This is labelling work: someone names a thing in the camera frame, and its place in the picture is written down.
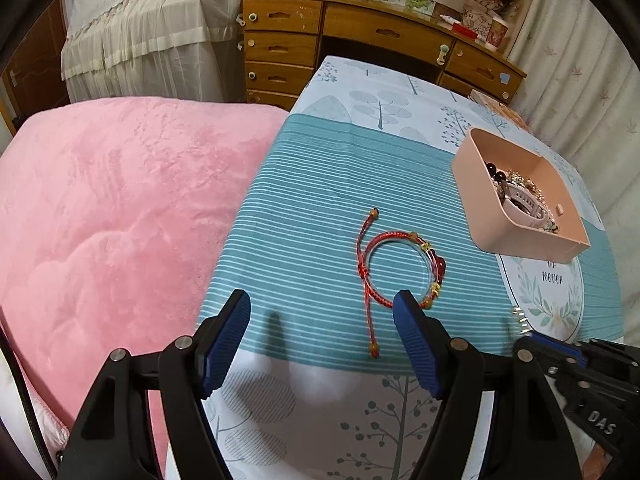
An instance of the floral curtain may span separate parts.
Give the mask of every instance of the floral curtain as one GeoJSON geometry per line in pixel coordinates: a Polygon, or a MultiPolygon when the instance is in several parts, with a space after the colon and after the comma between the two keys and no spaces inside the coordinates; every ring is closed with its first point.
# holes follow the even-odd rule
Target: floral curtain
{"type": "Polygon", "coordinates": [[[625,341],[640,344],[640,72],[589,0],[533,0],[510,59],[528,74],[512,107],[578,169],[598,207],[625,341]]]}

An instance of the blue gripper pad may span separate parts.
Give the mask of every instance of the blue gripper pad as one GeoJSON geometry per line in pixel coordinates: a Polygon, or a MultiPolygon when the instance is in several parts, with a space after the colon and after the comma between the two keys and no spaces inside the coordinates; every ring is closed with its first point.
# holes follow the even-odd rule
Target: blue gripper pad
{"type": "Polygon", "coordinates": [[[214,390],[217,390],[225,380],[226,373],[229,371],[231,361],[234,360],[244,331],[249,325],[251,318],[251,299],[249,295],[242,290],[241,295],[235,301],[235,306],[227,301],[225,306],[218,314],[218,320],[223,323],[215,343],[209,350],[205,359],[204,378],[202,380],[201,391],[206,397],[209,397],[214,390]]]}
{"type": "Polygon", "coordinates": [[[420,386],[439,399],[442,384],[438,378],[437,359],[423,327],[427,317],[408,290],[401,290],[395,295],[392,312],[394,324],[420,386]]]}
{"type": "Polygon", "coordinates": [[[556,352],[565,354],[567,357],[573,357],[576,361],[578,361],[578,365],[582,368],[586,367],[587,361],[582,356],[582,352],[580,352],[580,349],[577,346],[571,345],[569,343],[564,343],[558,339],[553,339],[552,337],[543,335],[538,332],[531,332],[530,337],[540,344],[549,346],[556,352]]]}

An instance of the wooden desk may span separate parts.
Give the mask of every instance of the wooden desk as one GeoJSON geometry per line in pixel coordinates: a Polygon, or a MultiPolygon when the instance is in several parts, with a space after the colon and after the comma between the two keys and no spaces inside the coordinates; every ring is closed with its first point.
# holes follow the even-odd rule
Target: wooden desk
{"type": "Polygon", "coordinates": [[[332,38],[395,52],[444,88],[464,96],[477,89],[505,104],[527,76],[441,20],[383,2],[242,0],[242,12],[247,102],[290,110],[332,38]]]}

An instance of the drawer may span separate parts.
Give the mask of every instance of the drawer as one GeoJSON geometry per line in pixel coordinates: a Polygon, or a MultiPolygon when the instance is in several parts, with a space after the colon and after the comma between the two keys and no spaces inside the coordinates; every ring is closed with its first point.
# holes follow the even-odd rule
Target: drawer
{"type": "Polygon", "coordinates": [[[474,89],[469,83],[465,83],[461,79],[449,74],[442,74],[438,86],[442,86],[447,90],[460,94],[462,97],[469,97],[469,94],[471,94],[471,91],[474,89]]]}
{"type": "Polygon", "coordinates": [[[279,92],[262,92],[260,90],[248,90],[246,92],[246,101],[248,103],[273,105],[287,112],[291,111],[297,100],[298,96],[281,94],[279,92]]]}
{"type": "Polygon", "coordinates": [[[507,104],[522,81],[511,68],[461,41],[453,48],[446,71],[507,104]]]}
{"type": "Polygon", "coordinates": [[[427,25],[371,9],[328,4],[322,34],[360,41],[436,64],[440,46],[451,48],[453,39],[427,25]]]}
{"type": "Polygon", "coordinates": [[[304,66],[247,61],[244,72],[248,90],[300,95],[314,70],[304,66]]]}
{"type": "Polygon", "coordinates": [[[271,61],[310,66],[316,60],[317,36],[294,32],[244,33],[244,56],[250,61],[271,61]]]}
{"type": "Polygon", "coordinates": [[[243,0],[245,30],[279,30],[317,34],[322,2],[307,0],[243,0]]]}

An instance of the oval label print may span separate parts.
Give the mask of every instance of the oval label print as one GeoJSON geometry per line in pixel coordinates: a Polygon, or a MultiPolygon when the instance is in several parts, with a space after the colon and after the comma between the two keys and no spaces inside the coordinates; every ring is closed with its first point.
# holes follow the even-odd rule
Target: oval label print
{"type": "Polygon", "coordinates": [[[555,264],[515,256],[497,256],[507,294],[519,306],[533,330],[572,342],[584,312],[580,261],[555,264]]]}

